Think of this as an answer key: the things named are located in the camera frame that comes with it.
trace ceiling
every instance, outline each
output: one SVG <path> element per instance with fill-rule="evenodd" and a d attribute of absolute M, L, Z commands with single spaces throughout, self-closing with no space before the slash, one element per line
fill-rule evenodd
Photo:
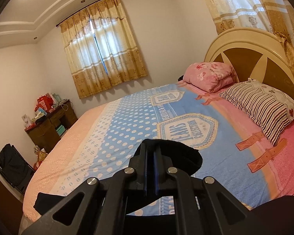
<path fill-rule="evenodd" d="M 0 15 L 0 48 L 37 43 L 57 23 L 94 1 L 10 0 Z"/>

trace bed headboard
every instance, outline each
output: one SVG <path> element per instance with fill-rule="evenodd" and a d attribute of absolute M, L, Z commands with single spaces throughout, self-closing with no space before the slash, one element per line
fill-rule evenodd
<path fill-rule="evenodd" d="M 294 100 L 294 77 L 278 38 L 267 31 L 243 27 L 221 33 L 210 45 L 205 62 L 231 64 L 239 82 L 256 79 Z"/>

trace beige curtain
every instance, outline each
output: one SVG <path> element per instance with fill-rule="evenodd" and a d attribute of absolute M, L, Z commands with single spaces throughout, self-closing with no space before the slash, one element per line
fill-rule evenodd
<path fill-rule="evenodd" d="M 95 3 L 60 27 L 80 99 L 147 75 L 119 0 Z"/>
<path fill-rule="evenodd" d="M 87 12 L 111 85 L 147 76 L 120 0 L 102 0 Z"/>
<path fill-rule="evenodd" d="M 205 0 L 217 33 L 243 26 L 279 36 L 294 76 L 294 8 L 287 0 Z"/>
<path fill-rule="evenodd" d="M 61 25 L 64 50 L 80 99 L 111 88 L 86 10 Z"/>
<path fill-rule="evenodd" d="M 255 27 L 272 31 L 260 0 L 205 0 L 220 34 L 233 27 Z"/>

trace metal screw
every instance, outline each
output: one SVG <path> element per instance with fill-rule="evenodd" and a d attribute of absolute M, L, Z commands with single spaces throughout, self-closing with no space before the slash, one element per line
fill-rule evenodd
<path fill-rule="evenodd" d="M 214 183 L 214 178 L 213 177 L 205 177 L 205 182 L 206 183 Z"/>
<path fill-rule="evenodd" d="M 175 167 L 170 167 L 170 168 L 168 169 L 168 172 L 169 172 L 169 173 L 172 173 L 172 174 L 177 173 L 177 168 L 175 168 Z"/>
<path fill-rule="evenodd" d="M 126 174 L 132 174 L 134 171 L 135 171 L 135 170 L 134 170 L 132 167 L 127 167 L 127 168 L 124 170 L 124 172 L 125 172 Z"/>
<path fill-rule="evenodd" d="M 89 179 L 87 179 L 87 184 L 93 185 L 95 183 L 97 183 L 97 179 L 96 178 L 89 178 Z"/>

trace black bag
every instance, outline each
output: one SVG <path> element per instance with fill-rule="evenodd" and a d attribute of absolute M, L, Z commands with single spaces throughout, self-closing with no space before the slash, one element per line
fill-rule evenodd
<path fill-rule="evenodd" d="M 13 145 L 6 144 L 0 151 L 0 174 L 21 194 L 25 193 L 34 172 Z"/>

